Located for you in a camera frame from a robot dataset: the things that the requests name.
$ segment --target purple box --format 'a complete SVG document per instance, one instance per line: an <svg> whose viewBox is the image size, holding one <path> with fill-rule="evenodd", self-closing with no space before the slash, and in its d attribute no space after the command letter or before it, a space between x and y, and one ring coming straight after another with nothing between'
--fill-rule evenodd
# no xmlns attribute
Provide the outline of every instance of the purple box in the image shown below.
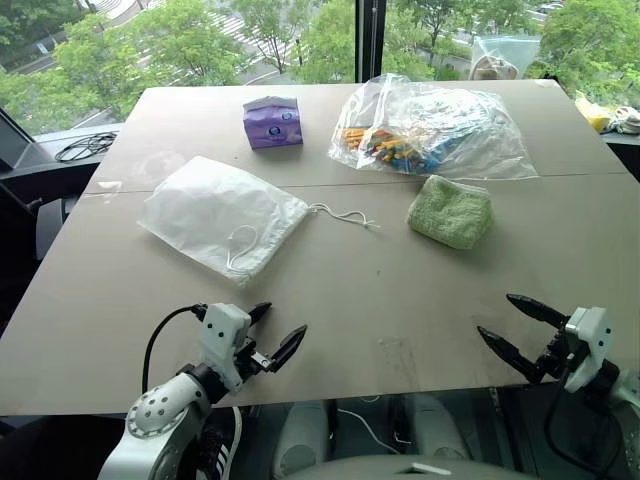
<svg viewBox="0 0 640 480"><path fill-rule="evenodd" d="M302 143L298 100L264 97L244 104L244 130L252 149Z"/></svg>

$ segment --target shoe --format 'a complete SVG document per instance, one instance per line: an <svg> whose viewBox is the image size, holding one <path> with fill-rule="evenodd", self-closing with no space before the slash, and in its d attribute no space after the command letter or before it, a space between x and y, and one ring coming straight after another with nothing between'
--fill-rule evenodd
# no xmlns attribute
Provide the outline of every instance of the shoe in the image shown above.
<svg viewBox="0 0 640 480"><path fill-rule="evenodd" d="M198 478L228 480L241 435L242 414L238 407L214 409L200 435Z"/></svg>

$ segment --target gray tabletop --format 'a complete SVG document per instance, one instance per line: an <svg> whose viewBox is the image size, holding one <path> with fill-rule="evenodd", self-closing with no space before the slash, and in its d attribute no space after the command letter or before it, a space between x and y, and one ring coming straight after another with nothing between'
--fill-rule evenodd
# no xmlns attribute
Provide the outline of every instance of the gray tabletop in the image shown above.
<svg viewBox="0 0 640 480"><path fill-rule="evenodd" d="M0 340L0 414L126 410L139 394L144 348L155 325L171 310L201 301L245 308L272 301L273 312L255 332L266 352L294 327L309 325L301 349L285 368L252 379L226 404L523 383L482 343L476 325L503 334L530 357L540 353L553 330L519 314L505 300L506 292L537 297L566 313L577 306L609 308L617 332L612 360L637 368L640 202L635 180L555 87L464 85L503 93L514 118L523 122L542 175L475 182L491 192L496 225L472 251L449 249L408 228L407 209L422 179L352 171L326 158L333 123L354 86L148 91ZM285 90L298 96L307 118L305 146L251 152L238 125L232 125L240 120L229 99L236 98L233 108L239 109L240 98ZM576 136L570 146L548 141L555 127L547 125L546 114L524 115L530 95L538 96L538 109L557 110L565 139L566 132ZM182 101L173 103L175 98ZM314 105L331 116L318 118L324 130L311 118ZM164 109L180 120L173 129L168 113L159 113ZM194 118L200 122L190 123ZM156 152L178 152L184 159L209 154L225 160L206 149L215 142L203 134L205 124L227 132L238 152L231 163L309 203L325 202L337 211L362 209L382 228L369 231L310 215L250 287L239 290L136 224L154 183L150 176L140 182L126 162L143 158L145 151L152 155L154 145ZM288 157L276 163L279 154ZM168 168L164 160L160 165ZM121 183L105 193L100 186L105 182ZM167 326L154 350L150 384L197 360L197 329L188 315Z"/></svg>

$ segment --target black cable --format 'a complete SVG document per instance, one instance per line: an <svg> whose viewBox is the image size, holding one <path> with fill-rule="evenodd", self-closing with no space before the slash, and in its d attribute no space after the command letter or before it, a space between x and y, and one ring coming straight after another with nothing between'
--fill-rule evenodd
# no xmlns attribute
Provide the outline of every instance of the black cable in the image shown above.
<svg viewBox="0 0 640 480"><path fill-rule="evenodd" d="M61 163L75 162L104 153L109 150L116 136L117 132L105 132L76 140L56 153L56 161Z"/></svg>
<svg viewBox="0 0 640 480"><path fill-rule="evenodd" d="M622 446L622 429L620 428L620 425L618 425L618 422L613 417L613 415L608 414L607 417L609 418L609 421L613 421L613 424L618 428L618 434L619 434L618 445L616 446L616 449L613 453L613 457L603 467L594 467L593 465L587 462L584 462L578 458L575 458L569 455L568 453L566 453L556 445L551 435L551 424L553 423L553 419L555 418L555 414L558 409L558 404L560 403L560 398L564 393L564 385L567 382L569 373L570 373L569 369L565 369L562 376L560 377L560 380L557 383L556 392L554 394L553 400L551 401L551 405L549 406L549 410L547 410L547 414L544 419L544 436L547 439L547 443L549 444L549 447L551 447L551 450L553 450L553 452L556 455L558 455L559 457L562 457L564 460L575 465L578 468L581 468L583 470L596 474L596 480L603 480L607 478L609 471L613 467L613 464L615 463L616 459L618 458L618 455L620 454L620 449Z"/></svg>
<svg viewBox="0 0 640 480"><path fill-rule="evenodd" d="M201 305L191 305L188 307L182 307L177 310L174 310L169 315L167 315L164 320L162 320L156 329L151 334L151 338L147 342L147 350L144 352L144 363L142 364L142 393L146 393L149 389L149 362L151 361L151 350L153 349L153 344L156 341L156 338L160 334L160 331L164 328L164 326L169 323L169 321L175 317L176 315L180 315L184 312L193 312L196 313L196 309L201 307Z"/></svg>

